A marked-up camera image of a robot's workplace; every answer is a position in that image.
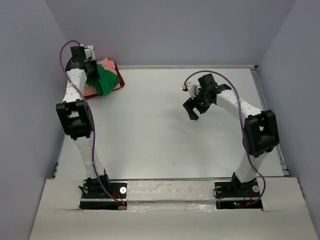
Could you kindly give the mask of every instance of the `screw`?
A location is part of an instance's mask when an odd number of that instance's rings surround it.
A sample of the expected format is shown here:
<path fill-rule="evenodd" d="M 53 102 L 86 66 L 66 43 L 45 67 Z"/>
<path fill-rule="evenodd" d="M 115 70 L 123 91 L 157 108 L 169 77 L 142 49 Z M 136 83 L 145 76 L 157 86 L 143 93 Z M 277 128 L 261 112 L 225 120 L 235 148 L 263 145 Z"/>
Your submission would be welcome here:
<path fill-rule="evenodd" d="M 254 185 L 252 187 L 252 191 L 254 191 L 255 193 L 258 193 L 259 192 L 259 187 L 257 185 Z"/>
<path fill-rule="evenodd" d="M 222 193 L 222 187 L 221 186 L 216 186 L 215 187 L 215 191 L 218 193 L 218 194 L 220 194 L 220 193 Z"/>
<path fill-rule="evenodd" d="M 127 188 L 125 188 L 124 186 L 120 188 L 121 194 L 125 194 L 126 192 L 127 192 Z"/>

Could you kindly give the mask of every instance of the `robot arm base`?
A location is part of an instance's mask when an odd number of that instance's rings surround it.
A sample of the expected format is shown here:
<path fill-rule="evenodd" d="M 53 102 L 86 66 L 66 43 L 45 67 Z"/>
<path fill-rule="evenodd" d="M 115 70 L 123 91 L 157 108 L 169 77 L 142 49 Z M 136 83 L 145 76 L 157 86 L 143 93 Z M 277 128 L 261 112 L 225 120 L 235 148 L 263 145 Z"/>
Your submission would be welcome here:
<path fill-rule="evenodd" d="M 245 196 L 247 198 L 250 197 L 250 194 L 252 195 L 252 198 L 258 198 L 260 196 L 258 181 L 256 178 L 248 182 L 240 182 L 235 172 L 232 174 L 231 181 L 215 181 L 214 186 L 215 189 L 213 195 L 217 199 L 243 199 Z"/>
<path fill-rule="evenodd" d="M 103 186 L 105 189 L 109 192 L 111 191 L 111 183 L 109 176 L 107 175 L 106 171 L 104 171 L 103 175 L 99 176 Z M 99 195 L 99 196 L 104 196 L 106 193 L 104 190 L 101 188 L 101 185 L 98 181 L 98 178 L 90 178 L 88 177 L 85 182 L 83 187 L 79 186 L 79 189 L 82 191 L 83 194 L 86 195 Z"/>

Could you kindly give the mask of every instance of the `green cloth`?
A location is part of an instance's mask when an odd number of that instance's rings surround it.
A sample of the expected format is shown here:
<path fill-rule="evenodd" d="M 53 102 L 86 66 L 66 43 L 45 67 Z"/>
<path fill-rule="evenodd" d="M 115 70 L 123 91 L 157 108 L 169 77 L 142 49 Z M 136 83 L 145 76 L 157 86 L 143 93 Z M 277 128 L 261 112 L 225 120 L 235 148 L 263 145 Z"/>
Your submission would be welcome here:
<path fill-rule="evenodd" d="M 120 83 L 119 77 L 112 71 L 105 70 L 101 64 L 98 64 L 99 79 L 87 79 L 86 84 L 95 86 L 98 96 L 105 96 Z"/>

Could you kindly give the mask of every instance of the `metal edge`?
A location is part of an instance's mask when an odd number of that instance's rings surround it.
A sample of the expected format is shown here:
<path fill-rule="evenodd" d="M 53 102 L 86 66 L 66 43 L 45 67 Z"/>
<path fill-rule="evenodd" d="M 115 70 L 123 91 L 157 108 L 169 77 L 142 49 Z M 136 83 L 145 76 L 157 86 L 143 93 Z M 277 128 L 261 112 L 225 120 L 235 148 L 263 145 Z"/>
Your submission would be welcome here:
<path fill-rule="evenodd" d="M 302 194 L 302 196 L 303 196 L 303 199 L 306 199 L 306 196 L 305 196 L 304 190 L 303 190 L 303 188 L 302 188 L 302 186 L 301 186 L 300 179 L 299 179 L 299 178 L 297 178 L 296 180 L 297 180 L 297 182 L 298 182 L 298 184 L 299 184 L 299 188 L 300 188 L 300 190 L 301 190 L 301 194 Z"/>
<path fill-rule="evenodd" d="M 51 179 L 55 179 L 55 178 L 56 178 L 57 171 L 58 171 L 58 168 L 59 168 L 59 160 L 60 160 L 60 157 L 61 157 L 61 154 L 62 154 L 62 148 L 63 148 L 64 143 L 65 143 L 65 138 L 66 138 L 66 135 L 65 135 L 65 133 L 63 132 L 63 137 L 62 137 L 62 143 L 61 143 L 60 151 L 59 151 L 59 154 L 58 154 L 58 158 L 57 158 L 57 160 L 56 160 L 56 163 L 55 163 L 55 165 L 54 165 L 54 171 L 53 171 L 53 174 L 52 174 L 52 178 L 51 178 Z"/>
<path fill-rule="evenodd" d="M 161 69 L 251 69 L 254 65 L 122 65 L 119 70 L 161 70 Z"/>
<path fill-rule="evenodd" d="M 265 176 L 264 178 L 281 178 L 281 176 Z M 127 178 L 127 179 L 110 179 L 110 182 L 130 182 L 130 181 L 220 181 L 227 182 L 231 181 L 231 177 L 199 177 L 199 178 Z"/>
<path fill-rule="evenodd" d="M 81 202 L 114 202 L 115 200 L 110 198 L 81 198 Z"/>
<path fill-rule="evenodd" d="M 262 90 L 260 81 L 259 81 L 257 69 L 254 66 L 254 67 L 250 68 L 250 71 L 251 71 L 251 75 L 252 75 L 252 78 L 253 78 L 253 81 L 255 84 L 255 88 L 258 92 L 258 96 L 261 100 L 262 108 L 263 108 L 263 110 L 267 110 L 268 105 L 267 105 L 266 98 L 265 98 L 264 92 Z M 275 147 L 275 149 L 276 149 L 276 152 L 277 152 L 279 159 L 280 159 L 280 164 L 281 164 L 281 168 L 282 168 L 284 177 L 290 177 L 290 173 L 289 173 L 286 161 L 285 161 L 285 157 L 284 157 L 282 150 L 281 150 L 281 145 L 279 144 L 278 146 Z"/>

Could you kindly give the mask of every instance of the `cable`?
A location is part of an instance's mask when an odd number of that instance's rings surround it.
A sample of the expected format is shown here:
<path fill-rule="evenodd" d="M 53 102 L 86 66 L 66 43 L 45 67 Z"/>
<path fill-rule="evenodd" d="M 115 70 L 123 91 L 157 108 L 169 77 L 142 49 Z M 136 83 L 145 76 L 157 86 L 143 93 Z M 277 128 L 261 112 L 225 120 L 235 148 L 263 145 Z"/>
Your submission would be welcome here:
<path fill-rule="evenodd" d="M 241 201 L 240 204 L 242 204 L 246 200 L 246 198 L 247 198 L 247 194 L 244 195 L 244 198 L 243 198 L 243 200 Z"/>
<path fill-rule="evenodd" d="M 114 199 L 116 199 L 116 195 L 115 195 L 115 192 L 114 192 L 114 191 L 112 192 L 112 195 L 113 195 Z"/>
<path fill-rule="evenodd" d="M 221 200 L 221 199 L 224 199 L 224 197 L 217 197 L 217 195 L 215 194 L 215 192 L 217 193 L 217 188 L 215 188 L 212 192 L 213 196 L 218 199 L 218 200 Z"/>
<path fill-rule="evenodd" d="M 108 193 L 107 189 L 105 188 L 105 186 L 103 185 L 100 177 L 99 177 L 99 174 L 97 172 L 97 169 L 96 169 L 96 164 L 95 164 L 95 144 L 96 144 L 96 128 L 95 128 L 95 121 L 94 121 L 94 116 L 92 114 L 92 111 L 91 111 L 91 108 L 89 106 L 89 103 L 87 101 L 87 99 L 85 98 L 85 96 L 83 95 L 83 93 L 79 90 L 79 88 L 77 88 L 74 83 L 71 81 L 71 79 L 69 78 L 65 68 L 64 68 L 64 65 L 62 63 L 62 53 L 65 49 L 65 47 L 70 44 L 70 43 L 77 43 L 78 45 L 80 45 L 80 42 L 76 41 L 76 40 L 69 40 L 67 41 L 63 46 L 62 48 L 60 49 L 60 53 L 59 53 L 59 62 L 60 62 L 60 67 L 62 69 L 62 71 L 64 72 L 64 74 L 66 75 L 66 79 L 68 80 L 68 82 L 74 87 L 74 89 L 79 93 L 79 95 L 81 96 L 81 98 L 83 99 L 83 101 L 85 102 L 85 104 L 87 105 L 88 107 L 88 111 L 89 111 L 89 114 L 91 116 L 91 122 L 92 122 L 92 131 L 93 131 L 93 142 L 92 142 L 92 155 L 91 155 L 91 161 L 92 161 L 92 166 L 93 166 L 93 169 L 94 169 L 94 173 L 96 175 L 96 178 L 102 188 L 102 190 L 105 192 L 105 194 L 108 195 L 109 198 L 113 199 L 114 201 L 118 202 L 115 198 L 113 198 L 111 196 L 110 193 Z"/>
<path fill-rule="evenodd" d="M 196 74 L 199 74 L 199 73 L 211 73 L 211 74 L 216 74 L 220 77 L 222 77 L 224 80 L 226 80 L 232 87 L 234 93 L 235 93 L 235 96 L 236 96 L 236 99 L 237 99 L 237 102 L 238 102 L 238 110 L 239 110 L 239 121 L 240 121 L 240 126 L 241 126 L 241 133 L 242 133 L 242 138 L 243 138 L 243 142 L 244 142 L 244 149 L 245 149 L 245 152 L 246 152 L 246 156 L 248 158 L 248 161 L 249 161 L 249 164 L 250 166 L 252 167 L 252 169 L 261 177 L 262 181 L 263 181 L 263 189 L 262 189 L 262 192 L 260 194 L 260 196 L 255 200 L 253 201 L 252 203 L 246 205 L 246 207 L 248 206 L 251 206 L 255 203 L 257 203 L 261 198 L 262 196 L 264 195 L 265 193 L 265 190 L 266 190 L 266 180 L 265 180 L 265 177 L 262 176 L 262 174 L 258 171 L 258 169 L 253 165 L 251 159 L 250 159 L 250 153 L 249 153 L 249 143 L 248 143 L 248 139 L 246 137 L 246 132 L 245 132 L 245 129 L 244 129 L 244 123 L 243 123 L 243 117 L 242 117 L 242 112 L 241 112 L 241 101 L 240 101 L 240 97 L 239 97 L 239 93 L 236 89 L 236 87 L 232 84 L 232 82 L 226 78 L 224 75 L 222 75 L 221 73 L 219 72 L 216 72 L 216 71 L 211 71 L 211 70 L 200 70 L 200 71 L 196 71 L 194 73 L 192 73 L 190 76 L 187 77 L 187 79 L 184 81 L 184 85 L 186 85 L 187 81 L 194 75 Z"/>
<path fill-rule="evenodd" d="M 119 194 L 119 193 L 117 192 L 117 190 L 115 190 L 115 189 L 113 189 L 113 191 L 115 192 L 115 194 L 118 195 L 118 198 L 121 200 L 121 202 L 122 202 L 122 204 L 123 204 L 123 206 L 124 206 L 124 205 L 125 205 L 125 202 L 122 200 L 120 194 Z"/>
<path fill-rule="evenodd" d="M 251 191 L 249 191 L 249 194 L 250 194 L 250 201 L 249 201 L 246 205 L 249 205 L 249 204 L 252 202 L 252 194 L 251 194 Z"/>

